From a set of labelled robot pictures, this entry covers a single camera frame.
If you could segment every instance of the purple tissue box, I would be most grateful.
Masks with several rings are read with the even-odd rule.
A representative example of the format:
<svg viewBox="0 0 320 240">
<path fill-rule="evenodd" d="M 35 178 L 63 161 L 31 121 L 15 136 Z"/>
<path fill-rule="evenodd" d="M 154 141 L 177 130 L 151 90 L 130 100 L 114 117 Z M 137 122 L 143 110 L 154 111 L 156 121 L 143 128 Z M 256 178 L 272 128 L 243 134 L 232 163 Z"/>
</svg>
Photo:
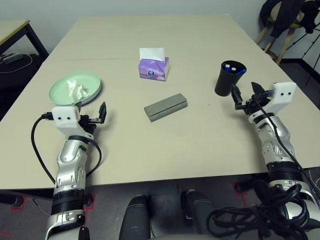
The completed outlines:
<svg viewBox="0 0 320 240">
<path fill-rule="evenodd" d="M 165 61 L 141 59 L 139 63 L 140 78 L 165 81 L 169 71 L 169 57 Z"/>
</svg>

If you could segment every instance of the black cup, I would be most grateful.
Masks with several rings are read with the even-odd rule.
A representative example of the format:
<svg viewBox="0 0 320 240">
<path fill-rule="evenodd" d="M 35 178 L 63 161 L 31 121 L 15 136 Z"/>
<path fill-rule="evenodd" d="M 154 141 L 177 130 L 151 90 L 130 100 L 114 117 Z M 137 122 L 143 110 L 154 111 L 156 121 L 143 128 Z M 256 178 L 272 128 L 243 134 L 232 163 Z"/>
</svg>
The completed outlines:
<svg viewBox="0 0 320 240">
<path fill-rule="evenodd" d="M 226 65 L 230 65 L 230 72 L 226 70 Z M 220 75 L 214 88 L 215 93 L 222 97 L 228 96 L 231 93 L 232 84 L 236 85 L 239 79 L 245 73 L 243 72 L 242 74 L 237 74 L 242 70 L 245 70 L 245 72 L 247 71 L 246 66 L 242 63 L 232 60 L 224 61 L 221 64 Z"/>
</svg>

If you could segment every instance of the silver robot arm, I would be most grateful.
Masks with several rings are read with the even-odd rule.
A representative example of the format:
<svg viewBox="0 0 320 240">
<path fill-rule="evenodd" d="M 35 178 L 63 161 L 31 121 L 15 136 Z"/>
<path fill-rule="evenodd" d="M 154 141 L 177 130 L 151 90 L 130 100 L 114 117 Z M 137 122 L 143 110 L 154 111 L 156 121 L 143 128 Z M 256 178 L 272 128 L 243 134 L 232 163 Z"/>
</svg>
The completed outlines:
<svg viewBox="0 0 320 240">
<path fill-rule="evenodd" d="M 77 106 L 57 106 L 52 116 L 57 129 L 67 138 L 57 156 L 58 172 L 53 192 L 51 216 L 47 221 L 45 240 L 88 240 L 85 223 L 84 195 L 88 143 L 93 142 L 95 123 L 104 123 L 106 104 L 99 118 L 80 116 Z"/>
<path fill-rule="evenodd" d="M 290 132 L 276 114 L 291 103 L 296 87 L 297 85 L 294 82 L 278 82 L 272 84 L 270 90 L 265 91 L 259 84 L 253 82 L 252 88 L 255 94 L 245 105 L 242 105 L 241 93 L 236 86 L 232 88 L 232 97 L 235 102 L 235 109 L 242 109 L 249 115 L 248 120 L 254 124 L 261 140 L 262 155 L 270 179 L 269 188 L 279 188 L 287 191 L 293 185 L 301 185 L 300 196 L 306 203 L 309 212 L 308 224 L 303 229 L 308 231 L 320 228 L 320 209 L 312 195 L 309 184 L 304 182 L 299 167 L 277 139 L 273 126 L 274 124 L 283 146 L 291 155 L 295 156 L 294 147 L 290 143 Z M 267 113 L 267 116 L 261 111 L 260 107 Z M 302 208 L 299 205 L 288 202 L 285 204 L 282 214 L 287 219 L 292 219 L 299 215 L 301 211 Z"/>
</svg>

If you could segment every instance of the light green plate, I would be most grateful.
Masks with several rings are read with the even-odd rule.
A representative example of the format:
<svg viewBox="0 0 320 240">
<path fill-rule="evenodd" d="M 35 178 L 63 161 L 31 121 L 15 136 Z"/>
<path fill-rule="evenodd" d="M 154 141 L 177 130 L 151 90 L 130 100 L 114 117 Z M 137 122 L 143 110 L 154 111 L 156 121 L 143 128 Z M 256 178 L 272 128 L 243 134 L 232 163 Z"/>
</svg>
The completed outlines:
<svg viewBox="0 0 320 240">
<path fill-rule="evenodd" d="M 81 84 L 89 96 L 81 99 L 82 104 L 86 104 L 93 100 L 99 94 L 101 89 L 101 80 L 97 75 L 80 71 L 68 74 L 56 81 L 49 90 L 49 99 L 56 105 L 72 105 L 74 101 L 69 96 L 69 88 L 67 81 L 76 80 L 77 84 Z"/>
</svg>

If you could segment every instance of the gray block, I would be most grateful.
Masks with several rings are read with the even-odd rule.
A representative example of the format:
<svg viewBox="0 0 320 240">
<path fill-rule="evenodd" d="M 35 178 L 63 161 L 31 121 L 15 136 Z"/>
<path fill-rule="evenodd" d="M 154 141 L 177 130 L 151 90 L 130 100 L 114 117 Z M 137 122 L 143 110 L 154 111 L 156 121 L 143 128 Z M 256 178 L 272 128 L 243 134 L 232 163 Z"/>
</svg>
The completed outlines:
<svg viewBox="0 0 320 240">
<path fill-rule="evenodd" d="M 187 106 L 187 99 L 181 93 L 178 93 L 162 101 L 146 106 L 144 111 L 150 121 L 153 122 Z"/>
</svg>

